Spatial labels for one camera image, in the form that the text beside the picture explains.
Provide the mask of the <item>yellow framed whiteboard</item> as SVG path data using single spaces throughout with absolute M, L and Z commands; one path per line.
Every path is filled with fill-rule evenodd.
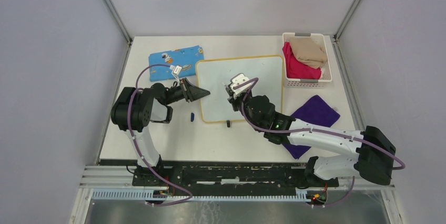
M 243 121 L 242 114 L 234 111 L 228 102 L 229 95 L 222 84 L 230 84 L 240 73 L 259 78 L 252 94 L 267 96 L 276 111 L 282 111 L 283 58 L 280 55 L 201 60 L 196 64 L 197 84 L 210 91 L 209 96 L 199 100 L 204 122 Z

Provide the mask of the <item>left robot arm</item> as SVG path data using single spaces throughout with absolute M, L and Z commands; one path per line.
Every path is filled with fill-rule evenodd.
M 111 121 L 129 138 L 137 155 L 137 163 L 148 168 L 145 179 L 153 186 L 165 180 L 165 171 L 158 166 L 161 156 L 150 135 L 150 123 L 168 124 L 173 117 L 172 103 L 188 103 L 210 95 L 210 91 L 193 85 L 187 78 L 166 87 L 155 83 L 149 88 L 125 87 L 111 109 Z

